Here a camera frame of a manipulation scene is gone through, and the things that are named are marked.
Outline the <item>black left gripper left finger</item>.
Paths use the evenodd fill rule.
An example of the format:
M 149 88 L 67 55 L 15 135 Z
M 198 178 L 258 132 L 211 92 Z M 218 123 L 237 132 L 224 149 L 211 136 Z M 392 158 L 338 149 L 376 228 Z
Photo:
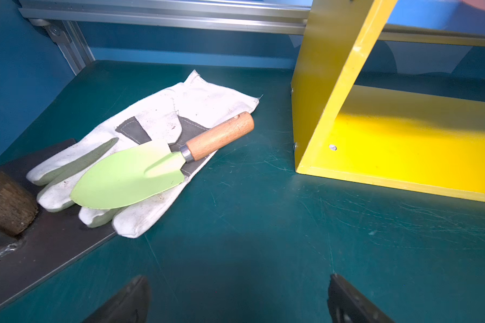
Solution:
M 82 322 L 147 322 L 150 300 L 148 279 L 138 275 Z

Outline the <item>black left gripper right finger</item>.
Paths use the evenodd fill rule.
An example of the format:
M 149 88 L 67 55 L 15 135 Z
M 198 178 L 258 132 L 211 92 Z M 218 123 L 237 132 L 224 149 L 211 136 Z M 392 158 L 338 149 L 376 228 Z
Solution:
M 330 277 L 327 306 L 332 322 L 394 323 L 343 276 Z

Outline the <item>yellow shelf unit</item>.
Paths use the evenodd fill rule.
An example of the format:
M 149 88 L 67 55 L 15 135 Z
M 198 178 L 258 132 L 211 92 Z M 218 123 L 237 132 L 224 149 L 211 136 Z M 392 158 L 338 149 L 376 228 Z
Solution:
M 295 168 L 485 202 L 485 102 L 356 85 L 394 1 L 314 1 L 292 78 Z

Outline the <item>brown tree trunk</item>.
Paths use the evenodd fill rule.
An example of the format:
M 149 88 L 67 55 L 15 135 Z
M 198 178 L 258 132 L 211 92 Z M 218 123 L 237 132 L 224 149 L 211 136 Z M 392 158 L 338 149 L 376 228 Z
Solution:
M 39 212 L 34 196 L 0 170 L 0 231 L 21 234 Z

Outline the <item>white work glove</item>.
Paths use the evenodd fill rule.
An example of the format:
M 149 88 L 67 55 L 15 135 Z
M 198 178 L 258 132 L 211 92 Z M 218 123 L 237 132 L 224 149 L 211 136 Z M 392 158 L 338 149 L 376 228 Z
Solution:
M 95 127 L 83 139 L 43 161 L 26 175 L 41 186 L 36 200 L 56 213 L 74 205 L 71 191 L 102 159 L 156 140 L 176 151 L 186 141 L 243 112 L 252 113 L 259 98 L 208 83 L 192 71 L 184 82 L 139 100 Z M 145 201 L 120 209 L 82 207 L 78 217 L 89 228 L 111 223 L 118 235 L 138 238 L 170 208 L 210 156 L 183 167 L 184 182 Z

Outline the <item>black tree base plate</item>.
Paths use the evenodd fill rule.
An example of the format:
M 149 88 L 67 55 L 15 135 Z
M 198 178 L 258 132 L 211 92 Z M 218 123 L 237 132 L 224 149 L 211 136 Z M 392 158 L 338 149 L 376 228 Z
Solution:
M 17 237 L 0 232 L 0 310 L 115 236 L 110 225 L 87 227 L 79 210 L 40 208 Z

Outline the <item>aluminium frame rail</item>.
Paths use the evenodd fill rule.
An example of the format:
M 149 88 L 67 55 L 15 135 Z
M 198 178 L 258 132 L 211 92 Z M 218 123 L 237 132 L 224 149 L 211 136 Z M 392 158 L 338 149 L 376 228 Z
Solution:
M 30 20 L 164 26 L 301 36 L 315 16 L 351 19 L 372 13 L 371 1 L 22 1 Z M 469 78 L 485 78 L 485 1 L 380 1 L 379 39 L 457 46 L 451 64 Z

